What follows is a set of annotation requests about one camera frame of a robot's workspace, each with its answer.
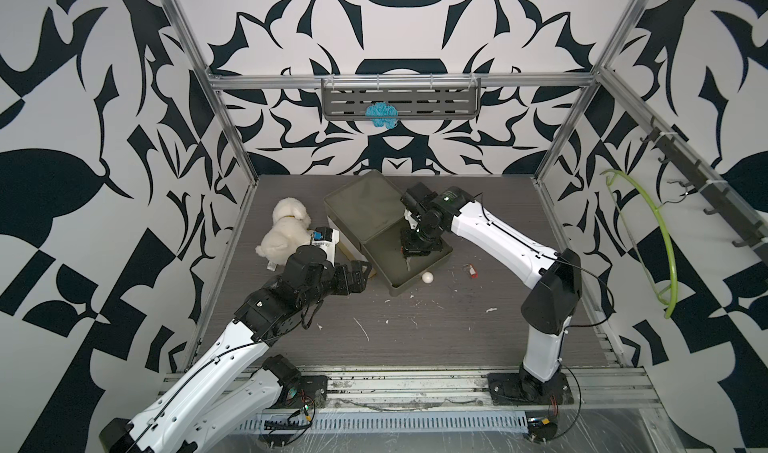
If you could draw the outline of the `grey-yellow mini drawer cabinet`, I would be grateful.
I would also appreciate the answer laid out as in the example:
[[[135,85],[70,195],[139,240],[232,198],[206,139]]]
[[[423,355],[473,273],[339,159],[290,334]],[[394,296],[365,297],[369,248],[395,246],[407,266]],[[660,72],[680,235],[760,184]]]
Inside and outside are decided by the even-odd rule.
[[[394,289],[405,281],[400,231],[405,208],[401,191],[378,171],[355,178],[324,198],[329,225],[340,232],[341,252],[367,261]]]

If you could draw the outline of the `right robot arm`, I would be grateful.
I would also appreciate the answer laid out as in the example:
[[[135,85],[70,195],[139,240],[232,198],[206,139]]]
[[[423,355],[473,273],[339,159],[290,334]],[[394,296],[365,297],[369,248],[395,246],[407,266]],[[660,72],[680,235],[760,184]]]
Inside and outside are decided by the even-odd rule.
[[[438,193],[418,183],[402,194],[401,203],[407,222],[400,234],[404,257],[440,251],[443,235],[452,233],[492,256],[529,288],[521,306],[528,325],[525,355],[516,384],[497,395],[504,402],[560,402],[566,388],[563,342],[583,291],[579,255],[532,240],[490,213],[480,194],[458,187]]]

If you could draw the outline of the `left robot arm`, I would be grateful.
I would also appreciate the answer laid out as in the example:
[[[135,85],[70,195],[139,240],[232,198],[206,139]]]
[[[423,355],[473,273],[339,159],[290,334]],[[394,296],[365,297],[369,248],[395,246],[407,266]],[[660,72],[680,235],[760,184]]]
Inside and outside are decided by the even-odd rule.
[[[269,349],[307,328],[329,296],[366,289],[371,264],[333,262],[329,247],[304,245],[283,271],[251,293],[232,321],[168,391],[131,419],[100,432],[107,452],[207,452],[245,420],[299,393],[301,374]]]

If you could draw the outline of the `grey top drawer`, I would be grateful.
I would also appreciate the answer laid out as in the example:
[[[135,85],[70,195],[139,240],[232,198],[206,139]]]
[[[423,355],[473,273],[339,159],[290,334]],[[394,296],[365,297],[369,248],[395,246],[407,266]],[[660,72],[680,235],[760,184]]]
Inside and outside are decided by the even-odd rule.
[[[440,252],[405,258],[400,239],[404,228],[404,223],[399,222],[363,244],[363,254],[381,275],[392,297],[414,287],[424,273],[445,264],[453,253],[453,248],[445,242]]]

